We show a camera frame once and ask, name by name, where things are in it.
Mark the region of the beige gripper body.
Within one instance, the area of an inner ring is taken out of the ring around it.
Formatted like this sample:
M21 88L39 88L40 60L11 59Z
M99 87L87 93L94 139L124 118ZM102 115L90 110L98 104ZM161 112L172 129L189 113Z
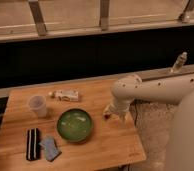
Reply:
M113 98L112 101L106 106L103 111L103 117L105 114L109 114L110 117L115 114L122 121L125 120L126 114L130 110L130 106L133 103L133 99L130 100L121 100L117 98Z

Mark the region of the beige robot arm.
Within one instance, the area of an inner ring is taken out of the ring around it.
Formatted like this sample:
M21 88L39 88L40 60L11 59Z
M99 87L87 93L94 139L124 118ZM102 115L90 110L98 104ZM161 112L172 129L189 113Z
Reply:
M164 171L194 171L194 74L143 81L131 75L116 81L112 101L103 115L118 115L125 120L135 100L177 104L166 148Z

